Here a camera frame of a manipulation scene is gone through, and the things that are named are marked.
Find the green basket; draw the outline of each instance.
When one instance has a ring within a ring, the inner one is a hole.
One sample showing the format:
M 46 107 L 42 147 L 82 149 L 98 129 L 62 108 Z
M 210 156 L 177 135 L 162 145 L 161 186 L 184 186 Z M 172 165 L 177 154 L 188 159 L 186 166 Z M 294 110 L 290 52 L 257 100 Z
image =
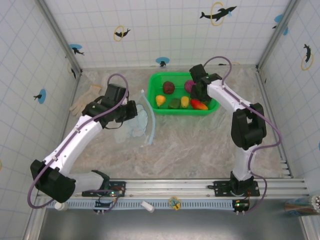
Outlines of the green basket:
M 153 74 L 149 80 L 147 99 L 150 102 L 152 109 L 157 114 L 162 115 L 191 115 L 191 116 L 204 116 L 216 111 L 219 103 L 212 99 L 208 105 L 208 110 L 196 110 L 189 104 L 187 108 L 168 109 L 168 105 L 172 99 L 181 99 L 183 96 L 190 98 L 190 94 L 185 90 L 185 82 L 191 80 L 189 72 L 158 72 Z M 166 82 L 172 82 L 175 86 L 172 94 L 164 94 L 162 86 Z M 156 103 L 156 96 L 165 96 L 165 103 L 159 108 Z

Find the plastic food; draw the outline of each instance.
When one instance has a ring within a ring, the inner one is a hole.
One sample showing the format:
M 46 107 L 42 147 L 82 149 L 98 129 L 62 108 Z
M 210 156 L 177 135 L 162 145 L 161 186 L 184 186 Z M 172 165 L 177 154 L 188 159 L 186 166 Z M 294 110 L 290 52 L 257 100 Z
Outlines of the plastic food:
M 165 101 L 166 101 L 166 97 L 163 95 L 158 95 L 155 97 L 155 102 L 158 107 L 160 107 L 162 104 L 164 104 Z
M 181 98 L 181 107 L 183 107 L 185 109 L 188 106 L 189 106 L 189 98 L 187 96 L 183 96 Z
M 196 110 L 208 110 L 208 107 L 199 100 L 191 99 L 190 104 Z
M 192 89 L 193 85 L 196 85 L 196 83 L 193 80 L 186 81 L 185 84 L 184 84 L 184 90 L 187 93 L 191 93 L 191 89 Z
M 166 81 L 162 85 L 162 90 L 165 94 L 173 94 L 175 91 L 175 85 L 170 81 Z
M 168 106 L 169 109 L 179 109 L 180 108 L 180 99 L 174 98 L 171 100 Z

